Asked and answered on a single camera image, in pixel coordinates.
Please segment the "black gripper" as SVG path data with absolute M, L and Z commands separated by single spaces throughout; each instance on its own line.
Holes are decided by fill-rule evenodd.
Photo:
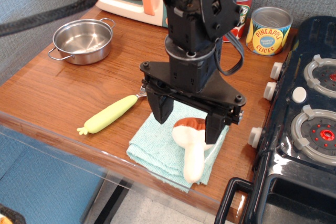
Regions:
M 168 62 L 145 61 L 140 64 L 144 73 L 148 103 L 154 118 L 164 124 L 173 111 L 174 101 L 207 113 L 205 143 L 215 144 L 225 125 L 239 124 L 246 98 L 222 76 L 236 72 L 243 59 L 230 70 L 220 66 L 222 40 L 190 53 L 166 37 Z

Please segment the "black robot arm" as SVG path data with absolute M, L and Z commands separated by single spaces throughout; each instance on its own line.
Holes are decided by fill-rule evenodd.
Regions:
M 235 0 L 163 0 L 168 21 L 165 50 L 168 62 L 141 63 L 143 84 L 155 119 L 164 123 L 175 101 L 206 112 L 205 142 L 214 144 L 223 128 L 239 123 L 246 98 L 225 80 L 243 66 L 243 60 L 223 70 L 222 39 L 243 55 L 232 34 L 241 7 Z

